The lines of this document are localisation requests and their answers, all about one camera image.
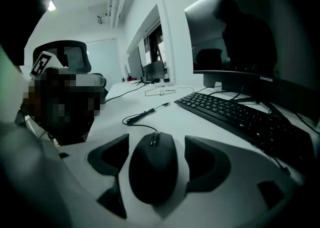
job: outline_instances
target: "monitor logo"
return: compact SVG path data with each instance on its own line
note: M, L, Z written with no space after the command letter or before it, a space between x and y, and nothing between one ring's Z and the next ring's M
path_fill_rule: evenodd
M272 78L265 78L265 77L260 77L261 80L273 82Z

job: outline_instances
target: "ceiling light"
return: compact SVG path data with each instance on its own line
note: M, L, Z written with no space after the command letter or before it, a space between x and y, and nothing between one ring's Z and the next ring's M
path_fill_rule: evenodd
M53 11L55 9L56 9L56 7L55 7L54 3L52 1L50 1L49 7L48 7L49 12L51 12L51 11Z

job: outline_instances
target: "chair backrest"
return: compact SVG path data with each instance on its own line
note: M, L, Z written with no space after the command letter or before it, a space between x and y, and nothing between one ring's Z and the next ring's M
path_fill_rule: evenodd
M87 55L87 45L83 42L63 40L37 47L33 52L33 65L43 52L55 54L64 67L79 73L89 73L91 65Z

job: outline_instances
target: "desk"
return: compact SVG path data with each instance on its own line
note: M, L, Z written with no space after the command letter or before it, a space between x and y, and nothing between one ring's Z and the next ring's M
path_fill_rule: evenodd
M107 98L111 99L125 92L134 90L141 85L132 85L130 83L119 83L113 85L111 91L109 92ZM164 96L150 96L145 97L145 91L154 88L154 85L146 85L134 92L128 93L120 98L113 99L102 106L100 114L95 118L92 128L88 134L86 143L81 143L77 145L69 145L60 147L59 152L65 152L70 155L70 157L64 159L66 165L70 169L71 173L76 177L79 183L87 189L89 194L93 197L98 198L102 193L113 184L114 178L108 176L102 176L96 173L93 168L86 162L88 153L104 145L123 134L128 133L129 138L129 157L127 158L120 174L119 183L121 194L123 197L123 202L126 207L128 219L127 221L133 222L135 224L151 227L159 224L164 216L167 216L171 205L174 202L169 202L162 209L153 209L152 206L144 204L137 200L133 195L128 178L128 169L131 155L134 148L138 142L143 138L144 135L153 133L154 131L146 127L128 127L122 124L122 120L125 117L147 111L150 108L155 108L163 103L171 102L167 107L159 108L157 111L139 122L139 124L145 124L156 128L159 132L164 132L171 134L174 138L177 151L178 151L178 161L179 161L179 184L183 193L183 188L189 180L189 168L187 162L184 159L184 147L185 147L185 136L198 136L207 139L216 140L225 144L237 146L240 148L248 149L264 155L260 150L254 148L251 144L244 141L243 139L235 136L234 134L214 125L193 113L179 107L174 103L175 100L182 98L193 92L192 89L177 89L175 94L169 94ZM162 87L154 89L148 94L154 94L160 90L172 90L177 87L186 87L184 85L176 85L169 87ZM201 90L203 87L194 88L195 91ZM202 93L208 94L212 93L213 89L205 89ZM233 93L223 93L216 94L215 96L224 99L230 99L235 94ZM268 112L268 109L263 105L257 105L254 103L247 103L246 105L253 108L259 109L261 111ZM301 129L309 132L311 134L312 141L314 143L315 152L318 149L319 139L309 128L307 128L303 123L301 123L293 114L290 112L278 108L289 120L290 122L300 127ZM304 177L295 171L293 168L289 167L291 172L291 177L298 184L302 184ZM177 198L181 198L184 195L181 193L176 195ZM225 220L220 220L219 222L224 222L220 227L231 227L237 223L236 220L226 217Z

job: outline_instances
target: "person silhouette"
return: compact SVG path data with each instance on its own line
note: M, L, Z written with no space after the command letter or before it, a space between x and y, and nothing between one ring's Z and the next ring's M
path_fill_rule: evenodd
M226 24L222 33L230 58L226 69L272 76L277 50L267 22L242 13L234 0L215 0L212 15Z

